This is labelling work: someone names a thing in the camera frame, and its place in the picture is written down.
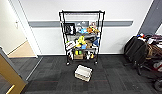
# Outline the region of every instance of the white wall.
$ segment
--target white wall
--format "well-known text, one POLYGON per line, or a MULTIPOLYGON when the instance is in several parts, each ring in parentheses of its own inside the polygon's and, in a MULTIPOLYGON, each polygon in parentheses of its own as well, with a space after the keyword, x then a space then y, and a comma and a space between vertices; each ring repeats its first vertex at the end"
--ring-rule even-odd
POLYGON ((26 41, 21 24, 18 22, 8 0, 0 0, 0 46, 5 54, 26 41))
MULTIPOLYGON (((20 0, 28 21, 59 21, 58 13, 62 10, 102 10, 106 12, 105 21, 133 20, 132 26, 129 27, 105 27, 103 29, 101 54, 122 53, 125 43, 138 33, 152 2, 153 0, 20 0)), ((50 33, 46 28, 43 28, 42 32, 50 33)), ((52 32, 50 34, 55 36, 60 34, 61 30, 57 29, 52 32)), ((56 54, 64 54, 62 44, 58 45, 59 53, 56 54)), ((53 51, 50 47, 45 50, 50 51, 50 49, 51 53, 55 54, 57 49, 53 51)))
POLYGON ((160 25, 160 27, 156 31, 156 34, 162 35, 162 24, 160 25))

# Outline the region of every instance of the door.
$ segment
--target door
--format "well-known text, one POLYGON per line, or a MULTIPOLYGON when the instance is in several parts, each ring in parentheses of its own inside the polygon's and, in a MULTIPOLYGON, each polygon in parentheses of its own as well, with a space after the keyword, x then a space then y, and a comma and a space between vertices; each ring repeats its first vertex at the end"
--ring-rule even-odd
POLYGON ((5 88, 5 90, 7 90, 9 87, 6 94, 20 94, 20 92, 27 84, 27 81, 21 78, 20 72, 16 69, 12 61, 5 55, 5 53, 2 51, 1 48, 0 48, 0 77, 4 78, 5 80, 3 81, 8 84, 6 85, 5 88))

